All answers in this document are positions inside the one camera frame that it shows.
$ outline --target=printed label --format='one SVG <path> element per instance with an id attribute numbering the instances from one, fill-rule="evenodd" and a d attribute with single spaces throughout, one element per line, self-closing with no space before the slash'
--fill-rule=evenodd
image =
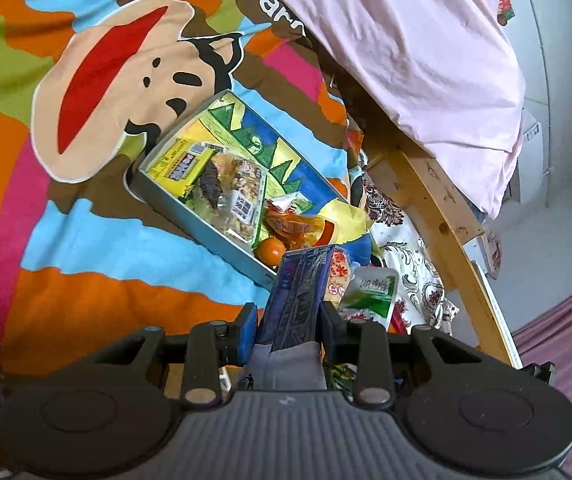
<path id="1" fill-rule="evenodd" d="M 360 283 L 361 290 L 368 290 L 373 292 L 381 292 L 386 294 L 390 286 L 390 280 L 388 278 L 380 278 L 378 280 L 363 280 Z"/>
<path id="2" fill-rule="evenodd" d="M 233 214 L 239 218 L 243 223 L 250 224 L 253 219 L 254 207 L 245 197 L 237 190 L 232 193 L 232 208 Z"/>
<path id="3" fill-rule="evenodd" d="M 215 150 L 215 152 L 217 153 L 226 152 L 226 146 L 222 146 L 221 144 L 213 144 L 212 142 L 202 142 L 202 146 L 204 148 L 210 148 L 212 150 Z"/>
<path id="4" fill-rule="evenodd" d="M 193 155 L 201 155 L 206 148 L 208 148 L 208 146 L 204 146 L 202 144 L 194 144 L 190 147 L 188 153 L 192 153 Z"/>
<path id="5" fill-rule="evenodd" d="M 195 156 L 192 153 L 186 153 L 182 158 L 179 159 L 177 165 L 171 170 L 168 177 L 171 180 L 182 180 L 186 174 L 191 171 L 193 165 L 195 164 Z"/>

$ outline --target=snack box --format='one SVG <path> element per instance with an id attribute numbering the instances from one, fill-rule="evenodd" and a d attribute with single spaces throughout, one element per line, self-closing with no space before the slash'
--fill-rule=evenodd
<path id="1" fill-rule="evenodd" d="M 303 213 L 316 214 L 331 200 L 345 199 L 270 124 L 230 91 L 220 92 L 171 126 L 144 158 L 134 171 L 132 191 L 257 285 L 272 290 L 277 274 L 254 257 L 252 248 L 231 241 L 146 173 L 179 137 L 216 150 L 223 146 L 234 155 L 254 160 L 268 170 L 265 198 L 299 191 L 304 197 Z M 262 226 L 255 243 L 267 236 Z"/>

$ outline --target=barcode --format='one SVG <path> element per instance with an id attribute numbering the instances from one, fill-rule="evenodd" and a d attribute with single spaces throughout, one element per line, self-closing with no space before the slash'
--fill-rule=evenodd
<path id="1" fill-rule="evenodd" d="M 192 153 L 193 155 L 201 155 L 205 149 L 206 146 L 202 146 L 201 144 L 194 144 L 191 146 L 191 149 L 188 150 L 188 153 Z"/>
<path id="2" fill-rule="evenodd" d="M 245 222 L 249 223 L 250 213 L 253 205 L 246 200 L 243 196 L 237 195 L 235 203 L 233 204 L 233 213 L 236 213 Z"/>
<path id="3" fill-rule="evenodd" d="M 388 287 L 390 281 L 388 278 L 382 278 L 381 280 L 363 280 L 360 283 L 361 290 L 372 290 L 373 292 L 381 292 L 386 294 L 388 292 Z"/>
<path id="4" fill-rule="evenodd" d="M 215 150 L 217 153 L 224 153 L 226 151 L 226 146 L 222 146 L 221 144 L 202 142 L 202 146 L 204 146 L 204 148 L 210 148 L 212 150 Z"/>

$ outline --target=snack bag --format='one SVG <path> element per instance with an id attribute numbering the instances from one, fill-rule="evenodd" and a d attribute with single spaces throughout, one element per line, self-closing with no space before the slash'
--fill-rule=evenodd
<path id="1" fill-rule="evenodd" d="M 180 137 L 146 173 L 173 196 L 185 200 L 215 153 L 201 143 Z"/>
<path id="2" fill-rule="evenodd" d="M 398 283 L 399 274 L 395 269 L 358 267 L 337 311 L 343 319 L 371 319 L 388 329 Z"/>
<path id="3" fill-rule="evenodd" d="M 266 168 L 228 152 L 217 153 L 204 165 L 186 205 L 203 220 L 235 241 L 256 241 Z"/>
<path id="4" fill-rule="evenodd" d="M 351 274 L 350 256 L 341 247 L 335 247 L 326 282 L 324 301 L 330 301 L 337 308 L 351 282 Z"/>
<path id="5" fill-rule="evenodd" d="M 316 340 L 317 313 L 334 250 L 328 245 L 284 254 L 256 344 L 271 344 L 272 352 Z"/>
<path id="6" fill-rule="evenodd" d="M 319 215 L 283 212 L 267 202 L 264 222 L 289 251 L 333 243 L 335 224 Z"/>
<path id="7" fill-rule="evenodd" d="M 266 191 L 266 168 L 256 162 L 232 161 L 232 182 L 226 193 L 226 232 L 253 245 L 259 234 Z"/>

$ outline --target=red mouth print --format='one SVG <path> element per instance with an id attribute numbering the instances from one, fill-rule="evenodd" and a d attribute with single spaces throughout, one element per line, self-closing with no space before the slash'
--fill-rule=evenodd
<path id="1" fill-rule="evenodd" d="M 122 66 L 139 51 L 167 10 L 168 7 L 159 7 L 134 22 L 115 25 L 80 63 L 61 103 L 57 131 L 60 155 L 86 124 Z"/>

